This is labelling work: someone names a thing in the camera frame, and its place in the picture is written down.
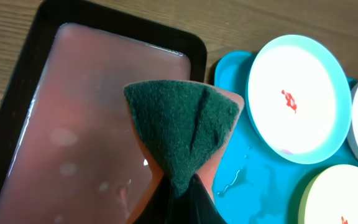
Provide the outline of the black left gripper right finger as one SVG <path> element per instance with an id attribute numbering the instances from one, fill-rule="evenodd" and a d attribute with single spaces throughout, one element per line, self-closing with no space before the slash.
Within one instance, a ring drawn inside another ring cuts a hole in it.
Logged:
<path id="1" fill-rule="evenodd" d="M 197 174 L 190 179 L 187 199 L 189 224 L 226 224 Z"/>

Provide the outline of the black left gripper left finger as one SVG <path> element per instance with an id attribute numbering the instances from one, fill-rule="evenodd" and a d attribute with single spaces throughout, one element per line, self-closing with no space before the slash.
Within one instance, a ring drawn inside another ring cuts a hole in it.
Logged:
<path id="1" fill-rule="evenodd" d="M 170 179 L 163 176 L 134 224 L 174 224 L 175 192 Z"/>

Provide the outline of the orange green scrub sponge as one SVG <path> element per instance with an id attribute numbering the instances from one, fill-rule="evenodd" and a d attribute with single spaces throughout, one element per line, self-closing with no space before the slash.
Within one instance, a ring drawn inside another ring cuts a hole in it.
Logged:
<path id="1" fill-rule="evenodd" d="M 188 223 L 187 190 L 193 175 L 200 177 L 214 203 L 213 180 L 244 109 L 243 97 L 181 80 L 131 83 L 125 86 L 124 96 L 152 172 L 152 181 L 129 221 L 134 223 L 167 176 L 175 192 L 175 223 Z"/>

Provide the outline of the yellow-green plate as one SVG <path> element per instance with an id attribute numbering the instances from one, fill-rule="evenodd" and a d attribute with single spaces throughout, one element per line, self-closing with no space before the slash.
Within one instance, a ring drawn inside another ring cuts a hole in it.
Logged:
<path id="1" fill-rule="evenodd" d="M 331 166 L 307 185 L 299 224 L 358 224 L 358 167 Z"/>

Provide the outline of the light blue plate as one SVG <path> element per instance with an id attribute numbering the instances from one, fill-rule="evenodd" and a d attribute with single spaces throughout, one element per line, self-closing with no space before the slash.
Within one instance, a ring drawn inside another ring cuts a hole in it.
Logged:
<path id="1" fill-rule="evenodd" d="M 351 124 L 344 70 L 330 50 L 304 35 L 283 35 L 262 47 L 247 78 L 246 103 L 266 145 L 298 164 L 330 158 Z"/>

